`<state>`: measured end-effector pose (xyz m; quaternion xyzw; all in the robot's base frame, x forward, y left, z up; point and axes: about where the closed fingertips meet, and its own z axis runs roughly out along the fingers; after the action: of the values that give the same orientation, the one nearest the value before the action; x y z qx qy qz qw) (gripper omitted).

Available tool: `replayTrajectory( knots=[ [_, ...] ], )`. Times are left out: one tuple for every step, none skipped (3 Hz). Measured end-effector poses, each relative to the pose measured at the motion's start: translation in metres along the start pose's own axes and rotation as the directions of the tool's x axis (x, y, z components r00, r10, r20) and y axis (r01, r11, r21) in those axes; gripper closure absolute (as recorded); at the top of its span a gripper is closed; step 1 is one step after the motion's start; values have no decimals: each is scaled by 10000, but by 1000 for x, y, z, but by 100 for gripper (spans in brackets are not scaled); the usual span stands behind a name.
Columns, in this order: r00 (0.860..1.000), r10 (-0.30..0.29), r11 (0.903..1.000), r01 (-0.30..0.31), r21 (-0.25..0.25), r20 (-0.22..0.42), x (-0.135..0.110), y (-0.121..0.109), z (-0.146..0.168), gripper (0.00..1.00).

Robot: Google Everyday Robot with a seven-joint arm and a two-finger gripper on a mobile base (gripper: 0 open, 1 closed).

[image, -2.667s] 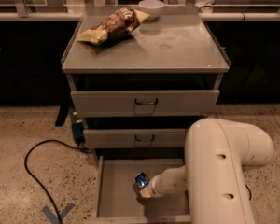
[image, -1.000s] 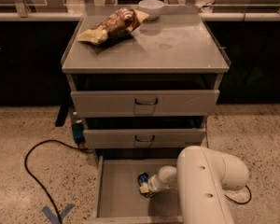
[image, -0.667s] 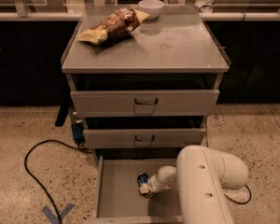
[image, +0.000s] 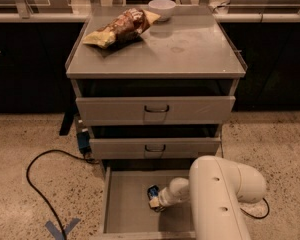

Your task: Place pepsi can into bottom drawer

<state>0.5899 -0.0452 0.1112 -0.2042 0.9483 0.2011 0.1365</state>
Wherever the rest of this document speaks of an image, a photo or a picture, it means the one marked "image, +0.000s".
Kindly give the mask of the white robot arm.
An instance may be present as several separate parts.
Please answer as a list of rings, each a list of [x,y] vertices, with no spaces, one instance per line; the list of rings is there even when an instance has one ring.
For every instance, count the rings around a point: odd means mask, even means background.
[[[197,240],[251,240],[239,204],[257,203],[265,194],[266,180],[257,169],[216,156],[197,158],[187,179],[147,190],[157,212],[188,201]]]

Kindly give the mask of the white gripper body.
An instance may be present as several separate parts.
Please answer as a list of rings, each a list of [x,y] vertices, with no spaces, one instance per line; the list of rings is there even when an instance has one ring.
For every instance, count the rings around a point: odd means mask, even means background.
[[[162,207],[169,207],[176,204],[176,197],[169,187],[163,188],[158,194],[159,203]]]

